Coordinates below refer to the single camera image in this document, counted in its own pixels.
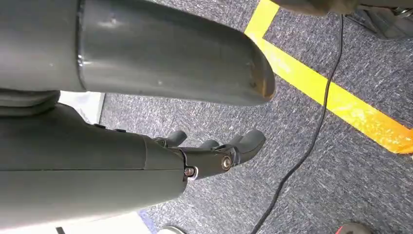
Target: black cable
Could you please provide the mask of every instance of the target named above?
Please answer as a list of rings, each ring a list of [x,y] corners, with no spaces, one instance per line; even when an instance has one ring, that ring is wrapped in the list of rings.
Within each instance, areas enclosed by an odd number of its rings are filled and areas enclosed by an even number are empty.
[[[325,86],[324,103],[323,103],[323,109],[322,109],[321,117],[319,119],[319,124],[317,125],[317,129],[314,132],[313,138],[311,140],[310,147],[308,148],[307,152],[305,152],[305,154],[302,156],[302,158],[298,161],[298,163],[284,176],[284,178],[282,178],[280,184],[278,185],[277,191],[275,192],[274,197],[272,198],[271,204],[269,205],[267,210],[264,212],[264,214],[262,215],[260,220],[257,222],[257,224],[255,225],[254,229],[252,230],[251,234],[256,234],[260,230],[261,226],[264,224],[265,220],[268,218],[268,216],[270,215],[270,213],[274,209],[275,203],[277,202],[278,197],[280,196],[281,190],[282,190],[285,182],[290,178],[290,176],[298,168],[300,168],[300,166],[308,158],[308,156],[310,156],[311,151],[313,150],[314,145],[316,144],[316,140],[317,140],[317,137],[319,136],[320,129],[322,127],[324,117],[325,117],[325,113],[326,113],[326,110],[327,110],[327,98],[328,98],[328,91],[330,89],[330,83],[331,83],[331,80],[333,79],[334,73],[336,72],[338,63],[340,62],[340,59],[341,59],[341,53],[343,51],[343,25],[344,25],[343,15],[340,15],[340,31],[339,31],[339,35],[338,35],[339,36],[339,38],[338,38],[338,54],[337,54],[337,58],[336,58],[336,63],[334,64],[334,67],[333,67],[333,70],[332,70],[331,74],[328,76],[327,84]]]

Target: gray cylinder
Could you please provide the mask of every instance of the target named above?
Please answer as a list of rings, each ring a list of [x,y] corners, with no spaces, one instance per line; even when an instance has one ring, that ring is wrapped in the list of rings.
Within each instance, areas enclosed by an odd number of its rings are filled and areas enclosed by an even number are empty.
[[[274,74],[258,47],[201,17],[145,0],[1,3],[0,88],[237,105],[274,95]]]

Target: gray carpet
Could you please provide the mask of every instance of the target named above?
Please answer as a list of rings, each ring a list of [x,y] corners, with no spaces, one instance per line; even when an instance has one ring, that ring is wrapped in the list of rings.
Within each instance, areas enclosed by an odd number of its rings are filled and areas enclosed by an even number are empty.
[[[244,30],[256,7],[247,0],[163,0]],[[337,52],[338,18],[280,10],[265,38],[326,75]],[[344,53],[335,82],[407,127],[413,127],[413,40],[380,41],[345,24]],[[159,229],[187,234],[247,234],[269,204],[283,175],[304,153],[320,106],[276,77],[272,102],[234,107],[167,98],[107,94],[101,122],[151,137],[182,129],[187,146],[207,139],[226,142],[252,127],[267,143],[252,161],[224,175],[188,184],[178,199],[146,209]],[[375,234],[413,233],[413,161],[389,153],[329,113],[317,145],[286,183],[260,233],[333,234],[356,221]]]

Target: yellow tape line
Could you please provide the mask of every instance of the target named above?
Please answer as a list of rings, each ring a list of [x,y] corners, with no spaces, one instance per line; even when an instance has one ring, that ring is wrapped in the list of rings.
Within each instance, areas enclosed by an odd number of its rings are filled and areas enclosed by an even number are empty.
[[[322,104],[327,79],[263,39],[278,8],[270,0],[261,0],[245,34],[264,52],[277,75]],[[412,130],[333,82],[330,86],[327,108],[390,152],[413,153]]]

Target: metal bolt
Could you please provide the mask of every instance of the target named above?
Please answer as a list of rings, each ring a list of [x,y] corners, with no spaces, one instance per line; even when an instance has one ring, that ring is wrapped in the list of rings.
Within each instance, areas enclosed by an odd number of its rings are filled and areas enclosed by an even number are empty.
[[[191,177],[191,176],[193,176],[193,175],[195,174],[195,170],[194,170],[193,168],[191,168],[191,167],[187,167],[187,168],[185,168],[185,170],[184,170],[184,174],[185,174],[186,176],[188,176],[188,177]]]
[[[231,165],[232,165],[232,160],[228,156],[223,157],[223,159],[222,159],[222,168],[224,170],[229,170]]]

